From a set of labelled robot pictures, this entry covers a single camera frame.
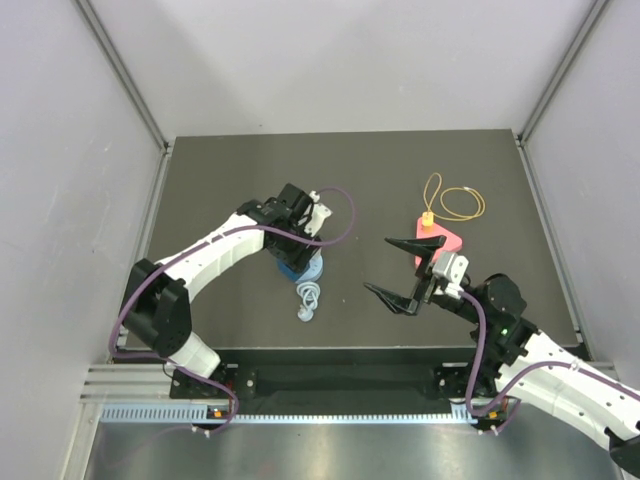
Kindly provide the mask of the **light blue round power strip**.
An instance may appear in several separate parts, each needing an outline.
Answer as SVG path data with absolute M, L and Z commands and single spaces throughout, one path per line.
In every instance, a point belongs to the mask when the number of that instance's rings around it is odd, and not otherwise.
M 323 271 L 323 258 L 321 255 L 317 255 L 310 261 L 305 273 L 296 281 L 296 294 L 300 297 L 297 316 L 302 322 L 311 321 L 318 308 L 321 295 L 318 281 Z

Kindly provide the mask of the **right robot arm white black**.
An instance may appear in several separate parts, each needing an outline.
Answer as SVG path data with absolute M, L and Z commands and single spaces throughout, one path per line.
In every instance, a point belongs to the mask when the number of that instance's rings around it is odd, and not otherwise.
M 527 303 L 505 274 L 473 285 L 468 259 L 444 248 L 442 236 L 389 239 L 419 258 L 417 281 L 403 297 L 366 287 L 396 315 L 415 316 L 435 304 L 475 325 L 476 350 L 463 381 L 463 404 L 475 419 L 504 403 L 535 408 L 575 428 L 609 453 L 627 473 L 639 474 L 639 392 L 605 375 L 557 344 L 524 316 Z

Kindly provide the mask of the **yellow charger with cable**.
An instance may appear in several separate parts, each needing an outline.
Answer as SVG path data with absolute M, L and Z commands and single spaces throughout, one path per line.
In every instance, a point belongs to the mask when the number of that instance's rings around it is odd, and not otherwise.
M 420 219 L 421 230 L 423 232 L 429 231 L 434 224 L 434 214 L 432 211 L 425 211 Z

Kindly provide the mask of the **blue cube plug adapter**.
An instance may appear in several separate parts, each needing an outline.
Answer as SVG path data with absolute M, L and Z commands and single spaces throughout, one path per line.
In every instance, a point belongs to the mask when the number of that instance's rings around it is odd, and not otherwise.
M 288 267 L 284 262 L 277 262 L 278 270 L 291 282 L 297 283 L 298 279 L 301 277 L 301 273 L 297 273 Z

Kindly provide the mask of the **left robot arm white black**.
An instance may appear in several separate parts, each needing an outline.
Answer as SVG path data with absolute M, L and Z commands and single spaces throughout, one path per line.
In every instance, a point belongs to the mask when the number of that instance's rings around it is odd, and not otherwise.
M 276 197 L 243 203 L 219 228 L 185 250 L 129 275 L 120 324 L 152 353 L 192 374 L 205 396 L 226 387 L 220 356 L 193 331 L 191 303 L 213 280 L 245 258 L 269 251 L 294 274 L 303 274 L 324 245 L 320 229 L 332 215 L 316 191 L 288 183 Z

